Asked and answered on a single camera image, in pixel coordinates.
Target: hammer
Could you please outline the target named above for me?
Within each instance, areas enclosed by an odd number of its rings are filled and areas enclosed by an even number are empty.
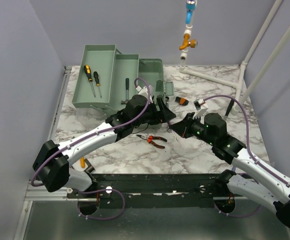
[[[130,79],[129,78],[125,79],[125,87],[126,87],[126,100],[120,101],[120,104],[127,104],[127,102],[129,101],[129,88],[130,88]]]

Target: screwdriver handle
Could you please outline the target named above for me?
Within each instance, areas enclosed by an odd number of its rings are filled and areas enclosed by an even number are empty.
[[[125,79],[125,87],[126,87],[126,90],[130,89],[130,79],[129,78]]]
[[[94,78],[95,78],[96,86],[99,87],[101,84],[100,84],[100,76],[99,76],[98,72],[95,71],[95,72],[93,73],[93,75],[94,75]]]
[[[84,66],[84,73],[86,74],[88,81],[92,82],[92,72],[91,72],[91,68],[90,66],[88,66],[87,64]]]

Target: toolbox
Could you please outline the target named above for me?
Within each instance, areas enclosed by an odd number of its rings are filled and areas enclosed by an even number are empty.
[[[84,73],[84,65],[89,65],[91,72],[99,74],[100,86],[96,86],[93,78],[96,97]],[[129,96],[131,99],[137,91],[134,80],[139,76],[153,86],[154,102],[157,97],[165,101],[165,96],[174,94],[173,82],[164,80],[163,62],[158,58],[143,58],[139,54],[122,54],[115,44],[86,45],[80,65],[78,79],[72,103],[77,109],[94,109],[107,116],[125,108],[121,101],[126,100],[125,79],[129,78]]]

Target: small screwdriver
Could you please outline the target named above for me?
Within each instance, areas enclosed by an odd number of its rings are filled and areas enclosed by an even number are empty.
[[[92,79],[92,74],[91,74],[91,68],[87,64],[84,66],[84,72],[85,72],[85,74],[87,76],[88,81],[90,82],[91,89],[93,91],[94,97],[96,98],[96,94],[95,94],[94,87],[93,87],[93,84],[92,84],[93,79]]]
[[[95,71],[93,73],[93,75],[94,75],[94,78],[95,78],[96,86],[98,87],[99,95],[100,95],[100,97],[102,97],[101,87],[100,87],[101,86],[101,84],[100,84],[100,76],[97,73],[97,71]]]

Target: white marble surface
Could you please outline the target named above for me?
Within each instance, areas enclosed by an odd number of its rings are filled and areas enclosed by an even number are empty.
[[[189,66],[190,69],[212,75],[224,80],[237,82],[238,66]],[[63,142],[90,131],[102,123],[104,118],[97,114],[87,114],[84,109],[72,105],[73,93],[79,74],[79,66],[74,66],[69,79],[66,96],[62,106],[55,142]],[[193,101],[216,94],[235,95],[231,87],[214,83],[199,77],[179,73],[177,66],[164,66],[164,76],[167,81],[174,82],[175,93],[170,97],[170,109],[177,115],[172,123],[183,119],[188,112],[194,112]],[[188,99],[187,106],[175,103],[175,96]],[[208,101],[209,113],[225,114],[229,99],[214,98]],[[268,155],[263,138],[249,102],[245,103],[249,117],[251,150],[260,158],[268,161]],[[211,151],[211,146],[195,138],[179,138],[177,142],[172,133],[167,132],[166,124],[158,130],[147,129],[144,135],[162,136],[168,143],[162,143],[165,149],[158,149],[136,135],[130,135],[119,142],[104,146],[90,153],[86,158],[95,167],[95,173],[129,173],[129,174],[200,174],[221,173],[230,169],[226,162],[219,160]],[[230,134],[246,143],[246,124],[242,113],[227,119],[227,130]]]

